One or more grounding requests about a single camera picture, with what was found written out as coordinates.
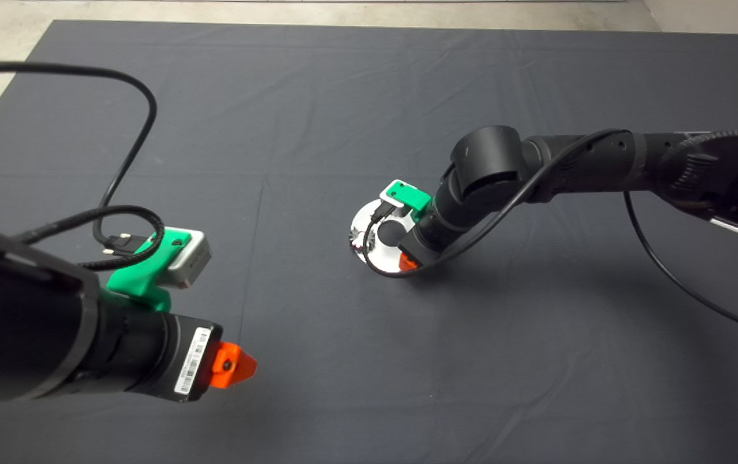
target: green 3d-printed bracket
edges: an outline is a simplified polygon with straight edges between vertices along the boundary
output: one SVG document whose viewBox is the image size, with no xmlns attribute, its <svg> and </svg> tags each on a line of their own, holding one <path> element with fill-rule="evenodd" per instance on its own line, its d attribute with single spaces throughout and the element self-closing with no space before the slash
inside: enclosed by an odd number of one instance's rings
<svg viewBox="0 0 738 464">
<path fill-rule="evenodd" d="M 428 193 L 403 182 L 393 183 L 392 187 L 386 191 L 386 195 L 412 208 L 412 220 L 415 222 L 421 219 L 425 208 L 431 202 L 431 196 Z"/>
<path fill-rule="evenodd" d="M 150 247 L 151 238 L 146 240 L 136 253 Z M 106 288 L 145 303 L 156 312 L 168 312 L 171 309 L 171 295 L 168 290 L 157 287 L 155 282 L 157 276 L 168 268 L 171 261 L 177 257 L 177 253 L 180 253 L 190 240 L 191 234 L 188 232 L 166 228 L 157 252 L 145 261 L 114 271 L 108 279 Z"/>
</svg>

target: black cable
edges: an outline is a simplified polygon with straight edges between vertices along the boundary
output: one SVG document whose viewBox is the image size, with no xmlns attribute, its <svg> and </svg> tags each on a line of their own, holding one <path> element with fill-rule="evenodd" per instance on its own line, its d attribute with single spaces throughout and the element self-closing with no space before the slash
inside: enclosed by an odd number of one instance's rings
<svg viewBox="0 0 738 464">
<path fill-rule="evenodd" d="M 721 306 L 716 305 L 716 303 L 711 302 L 701 294 L 697 293 L 697 291 L 687 287 L 687 285 L 684 285 L 683 282 L 678 280 L 678 277 L 675 276 L 667 267 L 666 265 L 661 261 L 660 258 L 655 254 L 655 250 L 652 249 L 652 246 L 650 246 L 649 241 L 646 240 L 645 235 L 643 234 L 643 230 L 641 229 L 641 224 L 639 221 L 637 221 L 637 215 L 635 215 L 635 208 L 632 204 L 632 197 L 629 195 L 628 191 L 624 192 L 624 203 L 626 204 L 627 213 L 629 214 L 629 220 L 632 223 L 632 227 L 635 230 L 635 235 L 637 235 L 637 239 L 641 242 L 643 246 L 643 250 L 646 251 L 646 255 L 649 256 L 649 259 L 652 259 L 652 262 L 654 262 L 655 266 L 658 267 L 658 269 L 661 270 L 662 273 L 664 273 L 665 276 L 667 276 L 672 283 L 675 285 L 678 285 L 678 288 L 681 288 L 685 293 L 687 293 L 689 296 L 692 296 L 697 300 L 697 302 L 702 303 L 702 305 L 707 306 L 707 308 L 713 309 L 713 311 L 721 314 L 722 316 L 726 317 L 727 319 L 731 320 L 732 322 L 738 323 L 738 314 L 733 314 L 730 311 L 727 311 L 727 309 L 723 309 Z"/>
<path fill-rule="evenodd" d="M 452 250 L 449 253 L 443 253 L 442 256 L 440 256 L 437 261 L 431 262 L 431 264 L 428 264 L 427 266 L 418 267 L 410 271 L 401 271 L 401 273 L 388 273 L 387 271 L 384 271 L 383 269 L 378 268 L 375 266 L 374 262 L 371 262 L 371 259 L 369 258 L 369 235 L 371 234 L 372 227 L 375 226 L 375 224 L 379 223 L 381 220 L 384 219 L 384 217 L 375 217 L 373 215 L 372 220 L 369 221 L 369 227 L 366 228 L 366 232 L 363 235 L 363 259 L 366 261 L 366 265 L 371 268 L 372 271 L 375 271 L 375 273 L 380 274 L 381 276 L 386 277 L 392 277 L 392 278 L 407 278 L 414 276 L 418 273 L 422 273 L 423 271 L 427 269 L 431 269 L 436 267 L 438 264 L 441 264 L 442 262 L 449 261 L 451 259 L 457 258 L 457 256 L 462 255 L 466 252 L 466 250 L 471 249 L 472 246 L 475 246 L 479 241 L 483 240 L 483 237 L 485 237 L 489 232 L 491 232 L 502 220 L 503 218 L 507 217 L 507 215 L 515 209 L 515 206 L 518 206 L 525 200 L 530 194 L 532 193 L 533 189 L 537 186 L 537 184 L 545 179 L 547 174 L 553 170 L 554 168 L 558 167 L 558 165 L 562 164 L 562 162 L 566 162 L 567 160 L 571 160 L 571 156 L 578 156 L 579 152 L 586 148 L 588 144 L 593 144 L 601 139 L 604 139 L 605 137 L 608 137 L 613 134 L 620 134 L 624 132 L 629 132 L 629 130 L 626 129 L 604 129 L 604 130 L 598 130 L 598 132 L 594 132 L 590 135 L 584 135 L 580 139 L 572 142 L 572 144 L 569 144 L 569 146 L 564 149 L 560 155 L 558 155 L 556 158 L 551 159 L 548 164 L 540 168 L 537 173 L 535 173 L 533 176 L 528 179 L 528 181 L 521 187 L 521 190 L 517 191 L 515 196 L 509 200 L 507 205 L 505 205 L 503 208 L 498 211 L 497 214 L 495 214 L 495 217 L 492 217 L 492 220 L 489 221 L 489 223 L 483 227 L 477 234 L 472 236 L 470 240 L 466 241 L 465 244 L 463 244 L 460 247 L 457 247 L 457 249 Z"/>
<path fill-rule="evenodd" d="M 138 262 L 145 261 L 151 255 L 157 252 L 165 235 L 165 226 L 162 224 L 160 217 L 148 208 L 133 205 L 114 205 L 105 206 L 104 208 L 94 208 L 83 211 L 71 217 L 67 217 L 56 222 L 45 224 L 33 230 L 28 230 L 12 237 L 12 240 L 20 241 L 24 244 L 35 244 L 38 241 L 48 237 L 61 234 L 67 230 L 76 229 L 83 224 L 87 224 L 94 220 L 100 220 L 110 215 L 135 215 L 147 220 L 154 228 L 154 240 L 151 246 L 142 250 L 136 255 L 122 256 L 122 258 L 106 259 L 104 261 L 78 262 L 78 266 L 85 267 L 92 271 L 111 271 L 122 267 L 128 267 Z"/>
<path fill-rule="evenodd" d="M 116 188 L 119 187 L 119 183 L 122 182 L 125 173 L 128 168 L 131 167 L 133 159 L 136 158 L 139 149 L 145 140 L 148 138 L 148 133 L 151 131 L 151 127 L 154 124 L 154 120 L 157 118 L 157 100 L 154 97 L 151 89 L 148 88 L 142 81 L 134 76 L 126 73 L 121 73 L 116 70 L 109 70 L 108 68 L 96 68 L 92 66 L 77 66 L 73 64 L 54 64 L 54 63 L 37 63 L 37 62 L 17 62 L 17 61 L 0 61 L 0 73 L 38 73 L 38 74 L 62 74 L 69 76 L 82 76 L 82 77 L 103 77 L 103 79 L 115 79 L 120 82 L 125 82 L 134 88 L 138 89 L 145 96 L 148 101 L 148 114 L 145 116 L 145 123 L 142 123 L 142 129 L 139 130 L 136 140 L 131 145 L 128 155 L 125 156 L 121 166 L 113 176 L 112 181 L 106 188 L 106 191 L 100 199 L 99 206 L 108 206 L 108 203 L 113 197 Z M 104 246 L 108 246 L 108 238 L 102 233 L 102 219 L 97 218 L 94 220 L 93 226 L 94 239 Z"/>
</svg>

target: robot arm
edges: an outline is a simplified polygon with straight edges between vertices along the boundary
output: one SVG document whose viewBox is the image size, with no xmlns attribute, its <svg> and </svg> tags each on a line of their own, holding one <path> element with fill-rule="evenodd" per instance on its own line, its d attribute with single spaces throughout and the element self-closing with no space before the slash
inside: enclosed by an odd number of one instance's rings
<svg viewBox="0 0 738 464">
<path fill-rule="evenodd" d="M 204 236 L 166 229 L 154 255 L 97 274 L 0 235 L 0 400 L 131 391 L 177 402 L 253 375 L 222 326 L 168 313 L 157 285 L 188 287 L 209 258 Z"/>
<path fill-rule="evenodd" d="M 399 242 L 408 262 L 427 267 L 581 136 L 534 136 L 489 126 L 464 136 L 418 222 Z M 738 232 L 738 131 L 634 134 L 616 130 L 557 160 L 525 198 L 560 193 L 653 191 L 670 205 Z"/>
</svg>

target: orange tip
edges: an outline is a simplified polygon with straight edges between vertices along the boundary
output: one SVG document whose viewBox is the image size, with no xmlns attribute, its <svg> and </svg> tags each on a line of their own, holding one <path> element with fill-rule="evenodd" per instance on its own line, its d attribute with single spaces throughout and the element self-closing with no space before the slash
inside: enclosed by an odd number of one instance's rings
<svg viewBox="0 0 738 464">
<path fill-rule="evenodd" d="M 398 267 L 400 267 L 401 271 L 406 273 L 406 271 L 412 271 L 413 269 L 418 268 L 418 264 L 409 258 L 406 253 L 400 253 L 400 262 L 398 263 Z"/>
<path fill-rule="evenodd" d="M 228 388 L 228 385 L 251 378 L 256 370 L 257 359 L 233 343 L 220 342 L 217 357 L 211 366 L 211 386 Z"/>
</svg>

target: barcode label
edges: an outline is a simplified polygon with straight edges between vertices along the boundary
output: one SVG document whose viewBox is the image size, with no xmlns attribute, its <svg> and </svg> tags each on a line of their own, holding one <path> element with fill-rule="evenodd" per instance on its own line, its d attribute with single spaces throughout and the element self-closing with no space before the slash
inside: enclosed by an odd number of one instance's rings
<svg viewBox="0 0 738 464">
<path fill-rule="evenodd" d="M 189 394 L 191 386 L 194 385 L 194 379 L 197 376 L 197 368 L 200 367 L 200 361 L 203 358 L 203 352 L 209 343 L 211 329 L 200 327 L 194 331 L 194 338 L 191 339 L 191 346 L 188 347 L 186 361 L 182 364 L 180 377 L 177 378 L 177 384 L 174 385 L 174 393 Z"/>
</svg>

